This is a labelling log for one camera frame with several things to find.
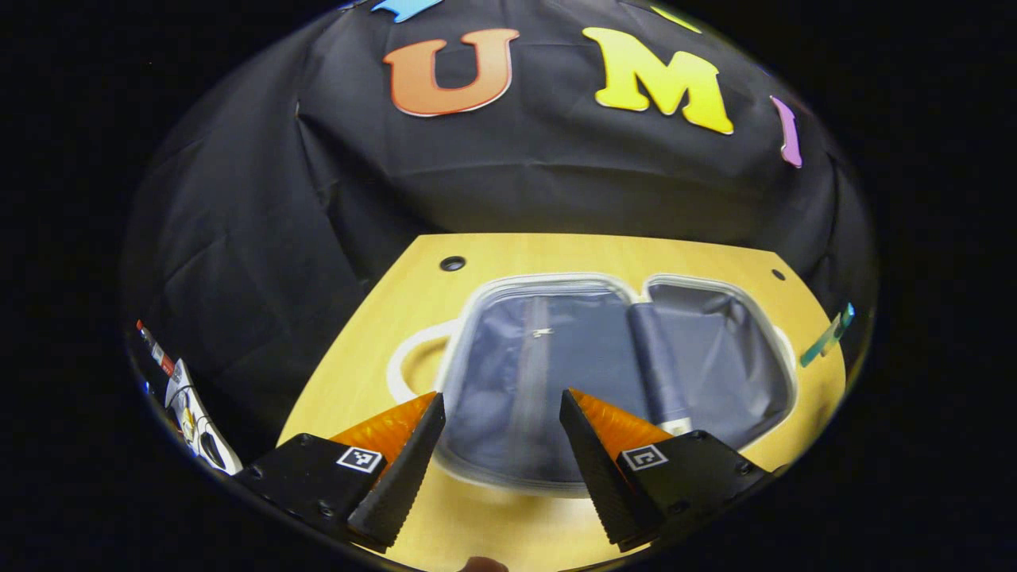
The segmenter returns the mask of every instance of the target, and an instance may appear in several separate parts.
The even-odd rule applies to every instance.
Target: orange letter u
[[[472,111],[501,97],[512,83],[508,43],[516,30],[481,30],[463,37],[477,53],[477,78],[456,90],[443,90],[434,79],[434,56],[444,40],[428,40],[395,50],[382,61],[392,65],[392,101],[404,113],[432,117]]]

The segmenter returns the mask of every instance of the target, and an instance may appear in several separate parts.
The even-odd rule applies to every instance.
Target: yellow letter m
[[[690,123],[726,135],[734,132],[720,97],[717,68],[712,63],[689,52],[675,52],[671,62],[664,65],[636,37],[616,30],[587,27],[583,36],[600,44],[604,55],[606,85],[596,94],[600,105],[646,111],[650,100],[640,93],[639,79],[664,115],[673,114],[687,92],[689,103],[681,108],[681,114]]]

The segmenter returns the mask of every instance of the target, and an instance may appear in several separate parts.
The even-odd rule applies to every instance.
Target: wooden tabletop
[[[445,272],[453,255],[466,266]],[[785,280],[773,273],[779,271]],[[459,317],[491,280],[523,274],[596,272],[641,291],[654,274],[727,282],[747,292],[800,355],[829,326],[819,302],[775,253],[701,242],[576,234],[421,236],[374,287],[311,376],[279,438],[332,437],[397,404],[385,382],[388,360],[416,332]],[[416,393],[430,390],[443,342],[411,354],[403,373]],[[741,453],[773,470],[797,458],[826,425],[844,392],[840,348],[797,365],[790,415]],[[620,556],[607,541],[589,499],[522,496],[452,478],[432,462],[396,545],[384,555],[436,572],[487,556],[513,572],[577,568]]]

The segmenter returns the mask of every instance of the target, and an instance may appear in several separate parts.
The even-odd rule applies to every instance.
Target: teal object
[[[851,302],[847,302],[847,307],[844,308],[844,311],[838,312],[834,317],[833,322],[830,323],[830,327],[820,336],[820,339],[816,340],[816,343],[810,346],[805,350],[805,353],[801,354],[801,366],[809,367],[809,364],[816,359],[817,355],[826,355],[829,353],[830,348],[844,335],[844,331],[851,325],[852,320],[854,320],[854,306],[851,305]]]

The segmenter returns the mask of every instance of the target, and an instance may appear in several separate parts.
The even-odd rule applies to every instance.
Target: container handle
[[[458,320],[450,320],[430,328],[424,328],[399,344],[395,353],[392,354],[392,358],[388,359],[388,367],[385,370],[388,392],[396,398],[397,403],[406,403],[417,397],[417,394],[413,393],[410,386],[406,385],[406,380],[403,379],[403,362],[406,361],[406,357],[417,347],[427,342],[452,336],[456,332],[458,324]]]

